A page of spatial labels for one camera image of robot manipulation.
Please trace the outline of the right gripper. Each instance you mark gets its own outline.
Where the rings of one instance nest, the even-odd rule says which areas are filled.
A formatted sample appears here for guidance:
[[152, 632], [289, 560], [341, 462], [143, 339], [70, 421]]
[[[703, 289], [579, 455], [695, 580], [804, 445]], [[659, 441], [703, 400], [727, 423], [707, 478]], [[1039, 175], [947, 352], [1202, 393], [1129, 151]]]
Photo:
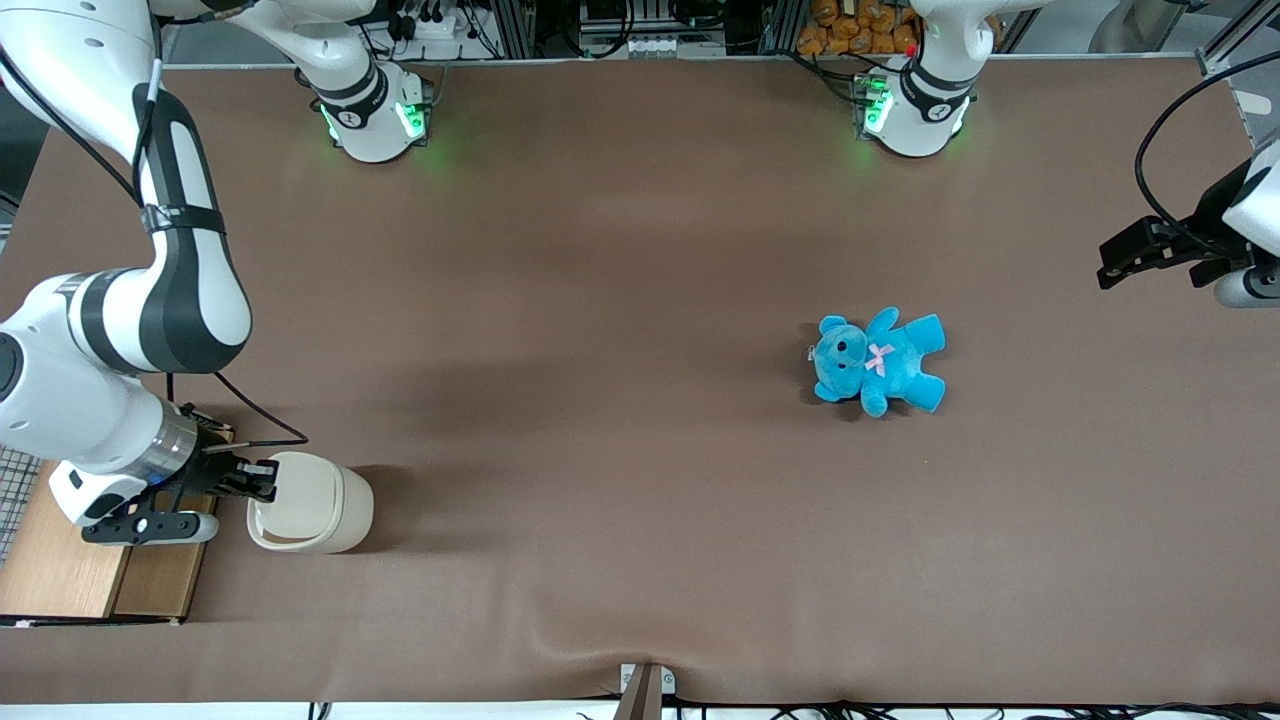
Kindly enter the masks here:
[[159, 484], [127, 474], [96, 475], [60, 461], [50, 475], [52, 497], [63, 514], [82, 528], [101, 521], [129, 528], [159, 528], [182, 521], [211, 528], [216, 497], [242, 497], [273, 502], [279, 462], [260, 462], [234, 454], [206, 454], [207, 493], [197, 493], [175, 480]]

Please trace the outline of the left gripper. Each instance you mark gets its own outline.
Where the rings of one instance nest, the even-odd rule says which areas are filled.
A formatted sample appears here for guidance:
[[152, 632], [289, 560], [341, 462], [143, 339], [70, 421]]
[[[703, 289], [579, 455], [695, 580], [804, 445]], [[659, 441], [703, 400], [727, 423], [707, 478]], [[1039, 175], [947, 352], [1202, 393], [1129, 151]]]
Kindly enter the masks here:
[[[1228, 249], [1245, 243], [1279, 255], [1279, 141], [1263, 138], [1251, 159], [1242, 161], [1206, 190], [1196, 206], [1193, 225]], [[1158, 218], [1140, 218], [1098, 247], [1097, 283], [1111, 290], [1128, 277], [1185, 263], [1196, 288], [1248, 291], [1248, 258], [1201, 260], [1201, 246]]]

